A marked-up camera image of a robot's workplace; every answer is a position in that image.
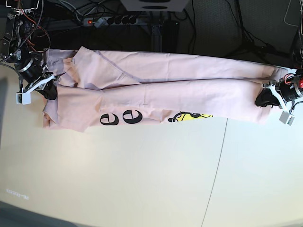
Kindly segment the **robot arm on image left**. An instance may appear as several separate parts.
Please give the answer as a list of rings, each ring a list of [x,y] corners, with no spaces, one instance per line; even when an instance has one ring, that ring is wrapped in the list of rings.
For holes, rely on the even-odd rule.
[[[55,81],[57,77],[43,63],[44,51],[34,49],[31,37],[35,32],[46,30],[40,25],[45,9],[43,0],[8,0],[9,8],[6,30],[0,40],[0,64],[16,72],[19,91],[16,93],[18,104],[31,103],[31,93],[36,91],[47,100],[57,98]]]

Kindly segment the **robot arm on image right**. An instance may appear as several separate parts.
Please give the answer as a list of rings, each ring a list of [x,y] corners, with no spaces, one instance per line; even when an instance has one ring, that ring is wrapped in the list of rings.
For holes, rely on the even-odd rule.
[[[295,100],[303,97],[303,25],[298,28],[298,35],[293,39],[290,58],[296,68],[294,73],[287,73],[279,80],[263,84],[263,89],[255,100],[258,107],[278,106],[291,113]]]

